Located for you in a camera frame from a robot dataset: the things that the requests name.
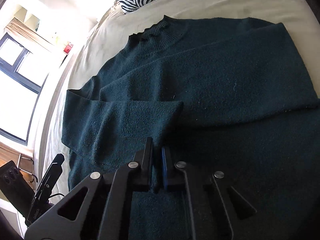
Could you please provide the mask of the dark teal knit sweater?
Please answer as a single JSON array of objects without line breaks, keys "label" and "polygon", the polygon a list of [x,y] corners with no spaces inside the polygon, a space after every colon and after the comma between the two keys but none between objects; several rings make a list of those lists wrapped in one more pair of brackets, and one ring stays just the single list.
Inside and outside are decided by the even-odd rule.
[{"label": "dark teal knit sweater", "polygon": [[68,186],[114,172],[147,137],[151,192],[135,193],[130,239],[185,239],[182,196],[160,150],[222,171],[257,209],[238,239],[319,239],[319,98],[286,28],[256,18],[164,17],[66,94]]}]

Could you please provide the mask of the black framed window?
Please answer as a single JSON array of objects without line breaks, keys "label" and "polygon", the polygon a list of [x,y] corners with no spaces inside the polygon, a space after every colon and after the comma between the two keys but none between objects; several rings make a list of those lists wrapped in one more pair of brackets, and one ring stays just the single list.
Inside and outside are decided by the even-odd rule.
[{"label": "black framed window", "polygon": [[28,142],[35,107],[48,75],[41,57],[8,33],[1,38],[1,135]]}]

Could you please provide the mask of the red box on shelf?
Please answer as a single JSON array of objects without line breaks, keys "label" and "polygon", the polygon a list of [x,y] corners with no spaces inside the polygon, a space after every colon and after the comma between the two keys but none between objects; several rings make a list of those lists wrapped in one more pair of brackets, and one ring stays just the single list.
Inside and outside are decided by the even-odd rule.
[{"label": "red box on shelf", "polygon": [[63,51],[64,51],[64,53],[69,54],[69,52],[71,51],[72,48],[73,48],[73,44],[69,42],[68,44],[66,44]]}]

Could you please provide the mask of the beige roman blind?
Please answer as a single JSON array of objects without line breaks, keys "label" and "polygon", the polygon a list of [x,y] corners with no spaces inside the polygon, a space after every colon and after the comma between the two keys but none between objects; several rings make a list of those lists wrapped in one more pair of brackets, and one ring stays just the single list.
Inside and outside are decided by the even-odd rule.
[{"label": "beige roman blind", "polygon": [[52,50],[53,45],[46,39],[42,38],[35,31],[26,26],[17,18],[13,18],[6,26],[5,29],[13,34],[21,35],[29,41],[39,44],[46,50]]}]

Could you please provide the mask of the cream bed sheet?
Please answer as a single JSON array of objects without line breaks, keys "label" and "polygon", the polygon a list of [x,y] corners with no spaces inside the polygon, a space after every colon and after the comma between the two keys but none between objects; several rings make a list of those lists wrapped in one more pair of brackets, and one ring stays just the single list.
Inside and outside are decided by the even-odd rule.
[{"label": "cream bed sheet", "polygon": [[66,90],[80,88],[127,43],[131,34],[172,18],[259,18],[281,22],[302,56],[315,90],[319,90],[319,0],[156,0],[124,14],[116,5],[96,26],[62,67],[50,74],[36,108],[40,126],[34,145],[34,173],[42,178],[56,154],[68,155],[61,142]]}]

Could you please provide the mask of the white wall shelf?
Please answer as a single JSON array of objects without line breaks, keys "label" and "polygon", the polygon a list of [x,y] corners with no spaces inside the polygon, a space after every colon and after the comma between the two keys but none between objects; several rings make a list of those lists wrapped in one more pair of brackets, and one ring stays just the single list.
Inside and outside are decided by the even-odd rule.
[{"label": "white wall shelf", "polygon": [[21,21],[28,28],[33,30],[34,32],[38,31],[40,25],[40,19],[33,15],[30,10],[25,9],[21,5],[16,7],[16,11],[14,13],[14,18]]}]

